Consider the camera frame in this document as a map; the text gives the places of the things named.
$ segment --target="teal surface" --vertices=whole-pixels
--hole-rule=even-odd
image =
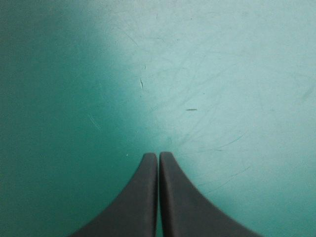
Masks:
[[[314,1],[0,6],[1,237],[70,234],[149,151],[252,230],[315,236]]]

